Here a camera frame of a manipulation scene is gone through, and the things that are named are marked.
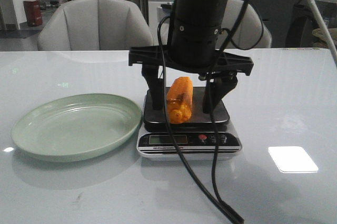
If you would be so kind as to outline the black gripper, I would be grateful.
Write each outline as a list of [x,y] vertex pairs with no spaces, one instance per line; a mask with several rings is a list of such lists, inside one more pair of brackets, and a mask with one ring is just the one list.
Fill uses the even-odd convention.
[[[183,66],[168,56],[167,46],[161,49],[159,46],[132,47],[128,54],[128,64],[142,65],[142,76],[145,79],[158,79],[158,68],[166,66],[168,68],[180,70],[193,74],[207,74],[210,72],[209,66]],[[253,68],[253,61],[246,56],[234,55],[223,52],[214,66],[215,72],[237,72],[250,75]],[[203,97],[202,109],[205,114],[212,112],[222,98],[237,86],[237,77],[215,77],[211,82],[206,81]]]

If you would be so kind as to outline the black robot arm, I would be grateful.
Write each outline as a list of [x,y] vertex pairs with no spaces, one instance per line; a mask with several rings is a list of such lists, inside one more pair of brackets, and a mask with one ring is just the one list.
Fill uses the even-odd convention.
[[130,48],[129,64],[142,64],[154,110],[163,109],[165,99],[163,80],[157,76],[159,66],[205,77],[202,108],[207,114],[236,87],[238,72],[251,73],[250,58],[224,52],[243,19],[247,1],[220,49],[216,49],[226,5],[227,0],[174,0],[167,44]]

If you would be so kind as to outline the black gripper side finger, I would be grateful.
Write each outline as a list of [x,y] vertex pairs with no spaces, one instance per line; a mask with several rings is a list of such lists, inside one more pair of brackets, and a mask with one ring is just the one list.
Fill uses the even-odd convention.
[[163,79],[158,76],[159,66],[142,65],[142,76],[147,82],[152,98],[152,108],[161,110],[163,108]]

